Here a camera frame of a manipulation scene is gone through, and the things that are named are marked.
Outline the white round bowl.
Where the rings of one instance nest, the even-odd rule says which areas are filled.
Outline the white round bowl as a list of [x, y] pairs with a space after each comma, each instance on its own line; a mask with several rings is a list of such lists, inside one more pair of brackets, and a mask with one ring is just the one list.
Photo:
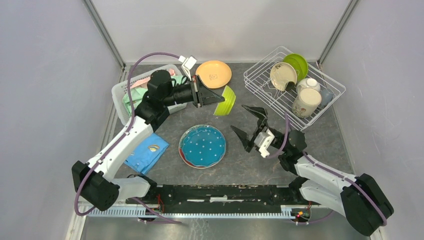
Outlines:
[[296, 84], [296, 93], [299, 94], [303, 89], [311, 88], [318, 92], [321, 91], [321, 86], [314, 78], [304, 78]]

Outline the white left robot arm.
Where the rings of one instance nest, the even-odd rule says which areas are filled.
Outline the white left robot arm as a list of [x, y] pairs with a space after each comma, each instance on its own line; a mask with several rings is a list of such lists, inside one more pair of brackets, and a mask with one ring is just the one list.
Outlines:
[[86, 163], [77, 161], [71, 168], [76, 191], [74, 210], [80, 216], [79, 198], [100, 211], [117, 201], [139, 198], [153, 203], [157, 190], [143, 177], [116, 178], [115, 175], [135, 148], [153, 134], [170, 115], [169, 106], [193, 103], [197, 108], [224, 102], [225, 98], [207, 88], [198, 75], [176, 84], [167, 70], [151, 73], [142, 102], [131, 109], [126, 127], [97, 155]]

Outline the lime green plate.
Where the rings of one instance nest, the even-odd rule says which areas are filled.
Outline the lime green plate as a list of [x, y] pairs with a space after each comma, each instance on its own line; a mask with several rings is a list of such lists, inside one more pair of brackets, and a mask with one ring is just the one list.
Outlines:
[[291, 65], [296, 71], [297, 82], [305, 79], [309, 72], [309, 65], [305, 58], [297, 53], [288, 54], [283, 59], [284, 63]]

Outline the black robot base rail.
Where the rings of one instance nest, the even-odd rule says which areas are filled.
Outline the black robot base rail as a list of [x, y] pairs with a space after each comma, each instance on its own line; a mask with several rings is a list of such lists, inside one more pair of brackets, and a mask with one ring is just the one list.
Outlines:
[[140, 200], [162, 214], [269, 214], [281, 206], [310, 206], [289, 185], [159, 185], [142, 174], [129, 179], [146, 180], [150, 189]]

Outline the small white blue cup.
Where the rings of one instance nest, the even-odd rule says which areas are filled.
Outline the small white blue cup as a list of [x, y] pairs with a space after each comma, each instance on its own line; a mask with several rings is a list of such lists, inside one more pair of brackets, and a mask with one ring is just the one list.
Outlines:
[[323, 90], [320, 91], [320, 95], [321, 95], [321, 103], [318, 107], [323, 109], [333, 100], [333, 97], [335, 94], [331, 89], [324, 88]]

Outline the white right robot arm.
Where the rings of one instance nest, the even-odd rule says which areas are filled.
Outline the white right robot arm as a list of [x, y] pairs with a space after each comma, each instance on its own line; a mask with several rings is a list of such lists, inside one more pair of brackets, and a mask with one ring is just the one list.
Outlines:
[[348, 223], [363, 236], [371, 236], [388, 223], [394, 208], [369, 174], [360, 176], [330, 167], [308, 154], [305, 134], [291, 129], [285, 118], [285, 132], [268, 124], [268, 112], [263, 107], [244, 105], [257, 117], [252, 135], [231, 126], [246, 152], [256, 150], [264, 159], [278, 159], [282, 168], [296, 175], [289, 184], [289, 199], [295, 204], [304, 201], [323, 205], [344, 216]]

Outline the green interior mug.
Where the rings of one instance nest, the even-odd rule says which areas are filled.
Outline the green interior mug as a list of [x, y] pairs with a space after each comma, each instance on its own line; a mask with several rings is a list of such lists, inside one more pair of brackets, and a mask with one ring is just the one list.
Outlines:
[[313, 88], [304, 88], [295, 98], [292, 105], [292, 112], [298, 118], [308, 118], [318, 108], [321, 102], [322, 96], [319, 91]]

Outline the cream floral plate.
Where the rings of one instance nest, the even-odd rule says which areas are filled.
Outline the cream floral plate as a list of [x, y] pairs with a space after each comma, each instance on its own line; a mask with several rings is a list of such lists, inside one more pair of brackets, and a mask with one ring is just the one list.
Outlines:
[[289, 63], [278, 62], [270, 70], [270, 80], [279, 91], [290, 91], [296, 86], [297, 72]]

